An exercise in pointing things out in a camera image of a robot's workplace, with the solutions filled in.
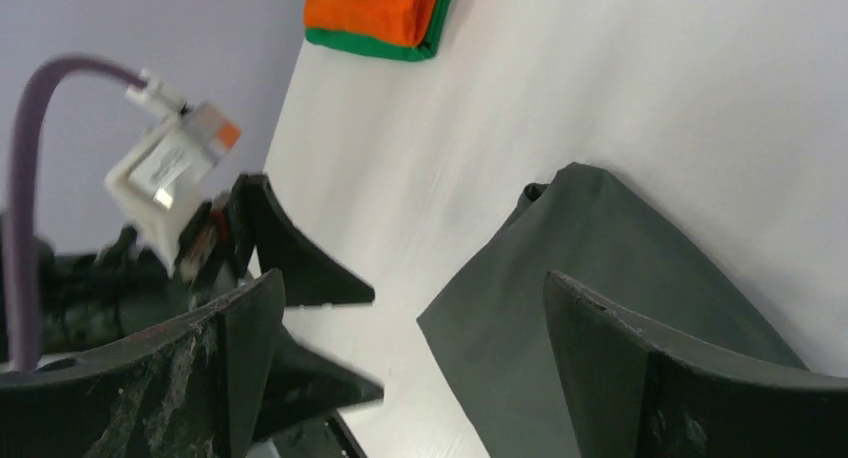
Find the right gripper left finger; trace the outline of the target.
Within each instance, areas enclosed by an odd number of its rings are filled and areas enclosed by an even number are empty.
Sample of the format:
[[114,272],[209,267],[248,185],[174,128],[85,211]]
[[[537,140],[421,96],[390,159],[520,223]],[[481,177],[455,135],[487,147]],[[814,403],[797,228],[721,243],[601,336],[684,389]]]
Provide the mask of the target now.
[[111,344],[3,374],[2,455],[247,455],[284,305],[273,270]]

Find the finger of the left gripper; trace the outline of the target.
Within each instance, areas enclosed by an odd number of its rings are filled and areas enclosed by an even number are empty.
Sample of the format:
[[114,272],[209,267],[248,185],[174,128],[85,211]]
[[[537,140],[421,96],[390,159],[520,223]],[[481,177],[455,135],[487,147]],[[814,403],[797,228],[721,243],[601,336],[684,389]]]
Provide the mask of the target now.
[[373,287],[312,242],[292,222],[265,174],[242,174],[231,190],[235,269],[252,256],[260,270],[282,273],[288,307],[368,305]]
[[381,400],[376,380],[299,343],[280,327],[271,359],[253,440],[272,436],[333,412]]

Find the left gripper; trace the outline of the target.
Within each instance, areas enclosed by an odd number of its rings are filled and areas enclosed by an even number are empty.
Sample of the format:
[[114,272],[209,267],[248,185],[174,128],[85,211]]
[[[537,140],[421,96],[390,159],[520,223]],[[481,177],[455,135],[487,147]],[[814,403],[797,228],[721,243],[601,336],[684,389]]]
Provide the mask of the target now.
[[58,254],[37,241],[45,355],[83,352],[199,308],[238,287],[255,242],[241,204],[204,202],[179,237],[168,271],[125,225],[96,252]]

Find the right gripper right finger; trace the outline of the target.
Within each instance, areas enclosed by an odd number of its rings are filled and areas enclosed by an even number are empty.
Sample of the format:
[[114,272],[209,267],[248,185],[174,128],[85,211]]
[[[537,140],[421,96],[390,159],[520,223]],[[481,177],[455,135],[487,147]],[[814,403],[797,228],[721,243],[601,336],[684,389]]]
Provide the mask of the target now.
[[843,457],[847,382],[749,357],[550,273],[544,310],[584,457]]

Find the dark grey t shirt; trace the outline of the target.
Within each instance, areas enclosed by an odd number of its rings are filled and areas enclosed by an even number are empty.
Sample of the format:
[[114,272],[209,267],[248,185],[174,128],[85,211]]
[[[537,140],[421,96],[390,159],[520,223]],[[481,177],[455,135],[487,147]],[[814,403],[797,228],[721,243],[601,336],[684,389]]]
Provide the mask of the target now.
[[418,323],[493,457],[575,457],[543,286],[565,273],[624,307],[767,362],[802,360],[711,260],[612,173],[572,163],[531,183]]

